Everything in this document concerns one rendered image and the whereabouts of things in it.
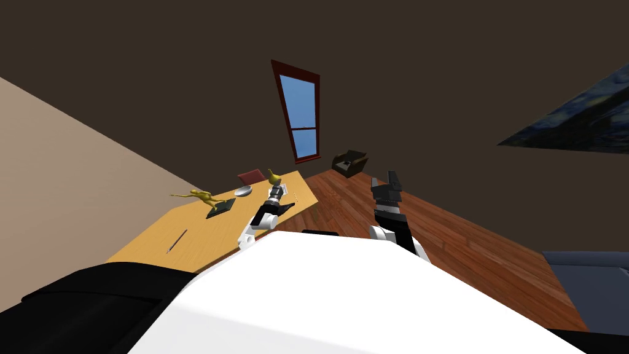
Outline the dark red book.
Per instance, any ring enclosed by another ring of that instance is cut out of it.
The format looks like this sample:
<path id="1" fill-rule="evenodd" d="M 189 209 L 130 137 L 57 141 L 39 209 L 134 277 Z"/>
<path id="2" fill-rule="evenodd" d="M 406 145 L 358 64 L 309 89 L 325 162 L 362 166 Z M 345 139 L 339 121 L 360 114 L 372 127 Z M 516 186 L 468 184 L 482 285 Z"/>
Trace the dark red book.
<path id="1" fill-rule="evenodd" d="M 239 174 L 238 178 L 244 186 L 250 186 L 252 184 L 267 180 L 267 177 L 265 177 L 259 169 Z"/>

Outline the dark blue wall painting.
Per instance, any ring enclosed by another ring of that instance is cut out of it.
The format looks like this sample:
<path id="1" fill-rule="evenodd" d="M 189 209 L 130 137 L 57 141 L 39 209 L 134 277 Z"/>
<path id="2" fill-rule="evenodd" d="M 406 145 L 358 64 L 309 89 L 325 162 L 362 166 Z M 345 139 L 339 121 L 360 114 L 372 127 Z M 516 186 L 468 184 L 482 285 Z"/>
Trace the dark blue wall painting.
<path id="1" fill-rule="evenodd" d="M 629 154 L 629 63 L 500 144 Z"/>

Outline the light wooden desk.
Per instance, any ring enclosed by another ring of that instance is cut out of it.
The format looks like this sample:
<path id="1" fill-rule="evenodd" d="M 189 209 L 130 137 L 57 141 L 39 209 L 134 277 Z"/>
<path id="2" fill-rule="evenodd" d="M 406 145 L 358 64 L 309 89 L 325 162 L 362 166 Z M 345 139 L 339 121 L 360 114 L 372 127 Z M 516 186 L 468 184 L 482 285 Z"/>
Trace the light wooden desk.
<path id="1" fill-rule="evenodd" d="M 252 193 L 238 197 L 230 211 L 206 219 L 211 207 L 195 201 L 166 212 L 131 240 L 109 262 L 138 262 L 169 269 L 198 272 L 238 248 L 237 239 L 268 198 L 272 185 L 252 185 Z M 167 249 L 187 229 L 172 252 Z"/>

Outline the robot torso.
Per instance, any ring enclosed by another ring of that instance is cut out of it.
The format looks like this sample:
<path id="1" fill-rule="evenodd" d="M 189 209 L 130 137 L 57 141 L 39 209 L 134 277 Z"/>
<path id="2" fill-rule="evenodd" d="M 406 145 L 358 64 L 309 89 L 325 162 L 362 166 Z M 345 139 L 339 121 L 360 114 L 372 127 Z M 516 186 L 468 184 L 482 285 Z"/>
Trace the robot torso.
<path id="1" fill-rule="evenodd" d="M 129 354 L 584 354 L 385 240 L 272 232 L 195 277 Z"/>

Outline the blue-grey sofa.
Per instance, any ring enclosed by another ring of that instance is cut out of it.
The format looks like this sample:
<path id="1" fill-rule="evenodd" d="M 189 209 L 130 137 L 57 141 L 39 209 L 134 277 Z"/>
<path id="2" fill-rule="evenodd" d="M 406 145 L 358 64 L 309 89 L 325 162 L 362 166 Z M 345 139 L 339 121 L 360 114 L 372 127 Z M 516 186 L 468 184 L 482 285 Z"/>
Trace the blue-grey sofa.
<path id="1" fill-rule="evenodd" d="M 542 254 L 589 331 L 629 336 L 629 252 Z"/>

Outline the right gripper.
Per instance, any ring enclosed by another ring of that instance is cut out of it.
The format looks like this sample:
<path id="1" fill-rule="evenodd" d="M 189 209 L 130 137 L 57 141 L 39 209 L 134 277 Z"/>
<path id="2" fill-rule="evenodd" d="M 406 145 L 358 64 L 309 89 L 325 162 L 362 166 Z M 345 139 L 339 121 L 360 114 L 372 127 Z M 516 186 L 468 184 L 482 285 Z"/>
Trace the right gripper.
<path id="1" fill-rule="evenodd" d="M 402 189 L 399 177 L 394 170 L 388 171 L 388 185 L 379 185 L 378 179 L 371 179 L 371 192 L 378 205 L 397 205 L 402 201 L 400 191 Z"/>

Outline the red-framed window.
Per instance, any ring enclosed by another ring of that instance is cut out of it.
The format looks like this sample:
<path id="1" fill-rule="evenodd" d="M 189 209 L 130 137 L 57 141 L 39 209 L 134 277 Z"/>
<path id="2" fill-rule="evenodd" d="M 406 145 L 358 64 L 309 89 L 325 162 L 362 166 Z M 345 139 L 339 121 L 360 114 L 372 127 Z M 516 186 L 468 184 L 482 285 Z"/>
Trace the red-framed window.
<path id="1" fill-rule="evenodd" d="M 295 163 L 320 158 L 319 74 L 271 60 Z"/>

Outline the gold figure statue, dark base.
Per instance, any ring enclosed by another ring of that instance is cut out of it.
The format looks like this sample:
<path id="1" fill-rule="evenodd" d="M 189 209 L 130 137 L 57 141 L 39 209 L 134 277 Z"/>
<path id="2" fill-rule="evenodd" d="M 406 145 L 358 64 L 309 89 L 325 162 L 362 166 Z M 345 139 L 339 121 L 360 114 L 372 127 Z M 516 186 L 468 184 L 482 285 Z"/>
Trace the gold figure statue, dark base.
<path id="1" fill-rule="evenodd" d="M 209 205 L 211 209 L 208 212 L 206 219 L 212 218 L 217 214 L 230 211 L 233 204 L 235 203 L 235 198 L 228 200 L 215 199 L 210 192 L 201 191 L 200 189 L 191 189 L 187 195 L 171 194 L 171 196 L 184 198 L 195 197 L 201 200 L 203 203 Z"/>

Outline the thin dark pencil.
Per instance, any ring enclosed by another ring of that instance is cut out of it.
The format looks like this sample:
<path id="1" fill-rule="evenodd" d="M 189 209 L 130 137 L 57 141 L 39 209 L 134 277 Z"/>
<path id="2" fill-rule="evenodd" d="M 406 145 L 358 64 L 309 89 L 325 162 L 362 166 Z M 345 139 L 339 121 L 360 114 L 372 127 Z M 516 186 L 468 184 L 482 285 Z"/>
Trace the thin dark pencil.
<path id="1" fill-rule="evenodd" d="M 176 241 L 167 249 L 166 254 L 172 252 L 172 250 L 174 249 L 174 247 L 181 241 L 181 238 L 186 234 L 188 230 L 184 229 L 182 231 L 182 233 L 180 234 L 180 236 L 176 239 Z"/>

